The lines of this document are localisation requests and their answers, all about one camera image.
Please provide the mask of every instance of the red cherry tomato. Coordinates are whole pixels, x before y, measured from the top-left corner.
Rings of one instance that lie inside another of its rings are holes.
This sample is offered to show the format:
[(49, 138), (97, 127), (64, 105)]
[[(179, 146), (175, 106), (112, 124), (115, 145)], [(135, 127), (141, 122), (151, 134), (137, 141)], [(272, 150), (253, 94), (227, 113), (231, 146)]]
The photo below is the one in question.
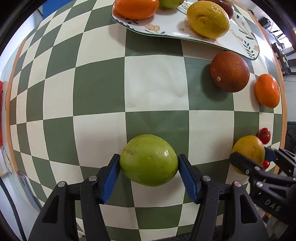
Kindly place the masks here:
[(266, 170), (270, 166), (270, 161), (264, 160), (262, 163), (263, 169)]
[(259, 131), (258, 138), (262, 141), (263, 144), (267, 144), (270, 141), (270, 130), (268, 128), (262, 128)]

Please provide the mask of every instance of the orange fruit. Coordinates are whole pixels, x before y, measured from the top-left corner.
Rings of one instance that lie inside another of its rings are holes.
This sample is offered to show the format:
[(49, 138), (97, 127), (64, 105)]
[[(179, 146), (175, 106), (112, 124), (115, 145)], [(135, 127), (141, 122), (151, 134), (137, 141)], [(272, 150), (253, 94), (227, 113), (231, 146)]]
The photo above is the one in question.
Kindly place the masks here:
[(255, 94), (258, 102), (266, 108), (273, 109), (279, 104), (279, 85), (269, 74), (262, 74), (255, 83)]
[(241, 91), (249, 82), (250, 71), (245, 60), (236, 53), (218, 53), (210, 66), (215, 84), (225, 92)]
[(145, 19), (155, 14), (159, 0), (115, 0), (117, 12), (129, 19)]

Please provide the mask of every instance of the plate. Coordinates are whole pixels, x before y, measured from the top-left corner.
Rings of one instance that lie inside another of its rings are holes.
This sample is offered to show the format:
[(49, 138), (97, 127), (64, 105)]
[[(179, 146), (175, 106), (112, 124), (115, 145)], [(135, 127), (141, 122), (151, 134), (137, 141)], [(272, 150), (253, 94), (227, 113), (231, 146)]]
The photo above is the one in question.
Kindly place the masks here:
[(193, 2), (184, 1), (176, 9), (159, 8), (153, 16), (142, 20), (133, 20), (119, 15), (113, 5), (111, 15), (115, 22), (139, 34), (203, 42), (236, 52), (251, 60), (258, 57), (258, 42), (241, 14), (234, 12), (230, 19), (230, 29), (224, 36), (209, 39), (190, 27), (186, 13), (191, 4)]

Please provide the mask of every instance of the lemon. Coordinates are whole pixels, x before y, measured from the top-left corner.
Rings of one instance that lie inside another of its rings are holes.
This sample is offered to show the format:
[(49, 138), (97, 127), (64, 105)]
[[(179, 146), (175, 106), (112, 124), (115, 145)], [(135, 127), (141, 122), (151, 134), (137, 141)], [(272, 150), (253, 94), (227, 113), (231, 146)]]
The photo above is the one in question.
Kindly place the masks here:
[[(256, 136), (245, 136), (240, 138), (232, 148), (232, 152), (236, 151), (258, 163), (259, 165), (262, 165), (264, 161), (264, 145)], [(244, 174), (236, 167), (233, 167), (233, 169), (240, 174)]]
[(222, 37), (230, 27), (230, 20), (224, 9), (210, 1), (192, 4), (187, 10), (187, 18), (197, 33), (211, 39)]

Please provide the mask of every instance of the table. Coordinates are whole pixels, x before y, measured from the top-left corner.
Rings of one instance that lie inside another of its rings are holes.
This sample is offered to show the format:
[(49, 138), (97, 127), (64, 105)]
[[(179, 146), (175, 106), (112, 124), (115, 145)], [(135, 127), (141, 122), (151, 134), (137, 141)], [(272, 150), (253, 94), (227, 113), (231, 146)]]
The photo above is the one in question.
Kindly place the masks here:
[[(177, 154), (217, 181), (239, 180), (229, 162), (233, 144), (268, 127), (266, 146), (284, 145), (287, 125), (283, 78), (258, 22), (238, 5), (259, 43), (248, 85), (220, 91), (209, 65), (220, 48), (133, 33), (110, 18), (112, 0), (74, 0), (23, 41), (8, 88), (10, 154), (42, 206), (59, 181), (95, 175), (140, 134), (164, 138)], [(256, 78), (269, 73), (281, 87), (274, 109), (260, 106)], [(77, 228), (84, 232), (80, 202)], [(223, 216), (220, 202), (217, 224)], [(188, 198), (179, 173), (146, 187), (120, 173), (101, 210), (112, 240), (155, 240), (190, 232), (199, 205)]]

